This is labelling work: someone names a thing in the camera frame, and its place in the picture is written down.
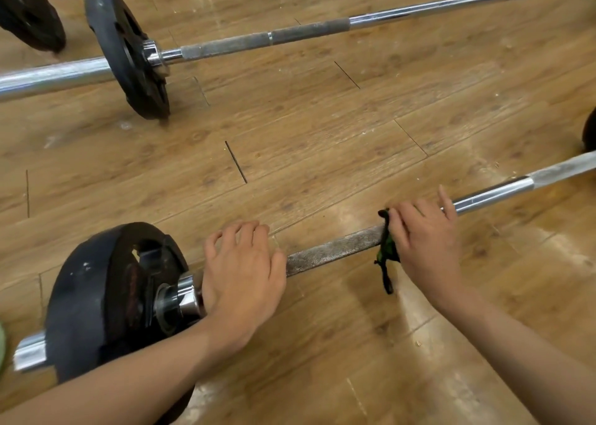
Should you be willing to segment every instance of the person's right hand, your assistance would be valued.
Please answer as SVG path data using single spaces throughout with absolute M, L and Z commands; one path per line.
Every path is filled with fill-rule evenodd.
M 232 330 L 240 346 L 273 315 L 286 289 L 286 256 L 280 249 L 269 255 L 268 233 L 258 221 L 239 222 L 205 240 L 205 309 Z
M 406 201 L 389 209 L 389 231 L 406 274 L 438 309 L 463 287 L 459 266 L 457 212 L 443 187 L 439 187 L 443 211 L 426 199 Z

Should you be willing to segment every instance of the green and black fabric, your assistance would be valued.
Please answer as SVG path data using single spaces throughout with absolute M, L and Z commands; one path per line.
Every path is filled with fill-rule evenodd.
M 387 261 L 399 262 L 398 249 L 395 247 L 395 242 L 389 232 L 389 209 L 379 210 L 378 215 L 385 220 L 385 226 L 381 235 L 381 247 L 377 253 L 375 264 L 381 267 L 383 272 L 383 286 L 388 295 L 393 293 L 393 284 L 387 273 Z

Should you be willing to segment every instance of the barbell sleeve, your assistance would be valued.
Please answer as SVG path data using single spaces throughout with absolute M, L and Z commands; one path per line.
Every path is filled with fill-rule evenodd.
M 556 165 L 551 165 L 522 177 L 517 177 L 513 180 L 464 196 L 454 201 L 455 210 L 459 215 L 469 211 L 479 210 L 520 193 L 546 187 L 552 183 L 568 179 L 594 168 L 596 168 L 596 151 L 587 152 L 557 163 Z M 369 227 L 368 229 L 351 233 L 345 237 L 340 237 L 325 244 L 289 255 L 286 265 L 287 276 L 294 276 L 342 259 L 348 255 L 378 246 L 381 243 L 383 227 L 383 225 Z M 180 308 L 183 315 L 185 315 L 184 308 L 192 312 L 202 305 L 200 287 L 195 287 L 198 293 L 195 301 L 189 301 L 187 299 L 191 282 L 192 275 L 186 275 L 180 278 L 176 294 L 172 296 L 172 304 Z M 32 370 L 48 365 L 45 353 L 45 331 L 40 331 L 20 341 L 12 357 L 12 362 L 16 371 Z
M 442 0 L 396 7 L 386 11 L 183 46 L 161 52 L 161 59 L 166 65 L 202 60 L 497 1 L 507 0 Z M 160 62 L 157 58 L 159 57 L 156 57 L 155 60 L 148 60 L 149 64 L 157 67 Z M 9 72 L 0 75 L 0 102 L 88 84 L 108 82 L 113 79 L 114 76 L 110 66 L 103 57 Z

